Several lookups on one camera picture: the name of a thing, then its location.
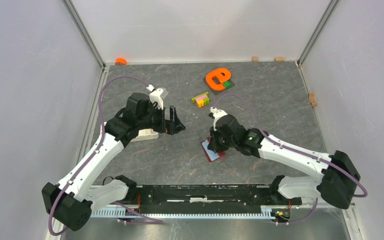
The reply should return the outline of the red card holder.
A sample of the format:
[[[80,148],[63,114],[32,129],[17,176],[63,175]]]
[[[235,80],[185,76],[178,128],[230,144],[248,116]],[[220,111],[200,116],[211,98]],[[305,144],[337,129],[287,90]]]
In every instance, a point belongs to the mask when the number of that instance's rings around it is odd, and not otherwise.
[[[212,163],[216,160],[219,160],[221,158],[224,158],[226,156],[226,153],[225,152],[220,152],[220,153],[217,153],[217,152],[214,152],[212,150],[209,149],[209,143],[210,143],[210,137],[207,137],[205,139],[205,141],[203,141],[200,145],[205,153],[205,156],[208,160],[208,162]]]

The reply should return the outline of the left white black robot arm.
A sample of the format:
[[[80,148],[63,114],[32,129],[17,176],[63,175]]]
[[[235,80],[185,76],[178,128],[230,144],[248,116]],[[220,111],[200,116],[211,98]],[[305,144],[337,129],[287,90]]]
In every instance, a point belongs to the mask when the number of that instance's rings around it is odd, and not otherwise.
[[[137,190],[120,179],[95,190],[91,186],[108,163],[138,137],[141,130],[152,129],[160,134],[174,135],[186,129],[172,105],[169,119],[165,119],[163,98],[160,88],[149,95],[133,93],[127,98],[126,106],[101,125],[94,148],[58,183],[44,185],[41,193],[52,235],[56,234],[52,228],[53,219],[66,229],[78,231],[97,210],[118,200],[125,204],[136,200]]]

